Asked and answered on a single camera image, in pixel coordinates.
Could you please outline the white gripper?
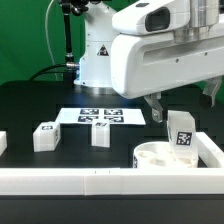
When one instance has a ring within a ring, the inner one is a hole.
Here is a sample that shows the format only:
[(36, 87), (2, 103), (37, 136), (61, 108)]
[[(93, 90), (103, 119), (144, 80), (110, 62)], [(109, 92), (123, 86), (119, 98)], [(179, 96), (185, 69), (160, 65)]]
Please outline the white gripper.
[(111, 47), (118, 94), (145, 96), (157, 123), (164, 90), (207, 80), (202, 105), (215, 105), (224, 75), (220, 0), (138, 0), (112, 17), (112, 27), (119, 32)]

